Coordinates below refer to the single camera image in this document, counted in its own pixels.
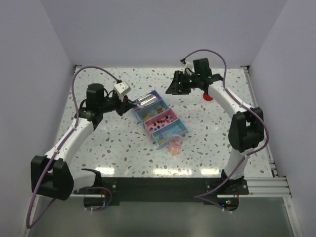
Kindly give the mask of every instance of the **red object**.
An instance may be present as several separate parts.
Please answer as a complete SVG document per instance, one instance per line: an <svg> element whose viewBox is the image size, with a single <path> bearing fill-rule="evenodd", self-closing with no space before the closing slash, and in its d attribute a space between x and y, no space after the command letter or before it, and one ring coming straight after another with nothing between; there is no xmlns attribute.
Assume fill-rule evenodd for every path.
<svg viewBox="0 0 316 237"><path fill-rule="evenodd" d="M207 101L211 101L213 98L212 97L210 97L208 94L206 94L205 92L204 92L204 94L203 94L203 98L204 98L204 100L207 100Z"/></svg>

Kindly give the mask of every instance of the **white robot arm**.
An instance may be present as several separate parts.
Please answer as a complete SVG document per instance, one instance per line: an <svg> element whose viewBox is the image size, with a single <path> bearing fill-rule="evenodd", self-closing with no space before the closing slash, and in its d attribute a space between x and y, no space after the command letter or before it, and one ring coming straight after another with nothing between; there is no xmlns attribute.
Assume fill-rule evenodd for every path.
<svg viewBox="0 0 316 237"><path fill-rule="evenodd" d="M251 108L229 88L224 88L223 78L219 74L212 75L207 58L194 60L193 63L182 62L185 64L183 71L175 71L166 93L189 94L192 88L199 88L220 104L232 119L229 130L232 151L222 177L236 181L243 179L249 158L246 154L252 153L264 139L264 126L257 119L263 120L262 110L259 107Z"/></svg>
<svg viewBox="0 0 316 237"><path fill-rule="evenodd" d="M122 116L135 106L127 97L130 90L127 83L119 81L114 85L112 97L109 97L109 95L104 95L103 85L91 84L88 86L86 100L83 101L86 107L83 107L82 102L78 119L74 119L68 131L51 150L44 156L35 156L32 159L33 192L66 200L75 190L102 185L100 172L91 169L70 172L69 165L82 143L101 122L104 113L116 110ZM40 186L36 189L36 185L41 180L40 177L49 162L51 162L50 169L45 172Z"/></svg>

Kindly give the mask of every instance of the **speckled tabletop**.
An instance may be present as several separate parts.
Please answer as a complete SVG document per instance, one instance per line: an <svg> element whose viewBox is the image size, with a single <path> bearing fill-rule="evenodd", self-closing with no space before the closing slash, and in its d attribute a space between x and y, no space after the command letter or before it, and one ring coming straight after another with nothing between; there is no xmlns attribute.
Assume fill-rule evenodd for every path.
<svg viewBox="0 0 316 237"><path fill-rule="evenodd" d="M158 150L131 111L123 117L116 112L104 114L103 121L80 147L70 165L71 171L97 169L102 176L114 177L219 177L230 155L228 129L230 118L216 101L207 102L202 91L190 95L166 95L176 68L108 68L131 87L131 100L157 90L176 115L185 123L183 152L171 155L167 147ZM223 74L222 69L212 69ZM101 83L110 91L114 80L96 69L81 72L75 82L78 103L85 98L90 83ZM246 103L252 104L242 69L229 69L229 87ZM58 139L74 119L72 96L66 104ZM264 149L251 156L246 177L272 177L268 153Z"/></svg>

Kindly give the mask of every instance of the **colorful tray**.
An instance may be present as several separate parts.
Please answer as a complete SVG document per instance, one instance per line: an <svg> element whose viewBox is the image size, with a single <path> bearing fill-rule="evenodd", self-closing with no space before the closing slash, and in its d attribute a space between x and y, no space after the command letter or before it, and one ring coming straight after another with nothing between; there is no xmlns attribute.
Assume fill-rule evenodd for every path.
<svg viewBox="0 0 316 237"><path fill-rule="evenodd" d="M135 107L132 112L160 149L169 144L172 135L184 136L188 130L157 91L151 91L149 94L154 94L158 101L142 109Z"/></svg>

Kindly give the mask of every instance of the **white enclosure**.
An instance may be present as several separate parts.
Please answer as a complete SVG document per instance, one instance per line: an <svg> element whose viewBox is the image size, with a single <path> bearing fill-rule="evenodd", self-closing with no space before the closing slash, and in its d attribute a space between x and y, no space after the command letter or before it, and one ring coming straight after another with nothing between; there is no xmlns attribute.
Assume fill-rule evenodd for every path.
<svg viewBox="0 0 316 237"><path fill-rule="evenodd" d="M313 236L315 9L314 0L0 2L0 235L19 235L30 161L56 139L74 65L177 67L208 48L231 68L250 65L279 175L288 178L304 235Z"/></svg>

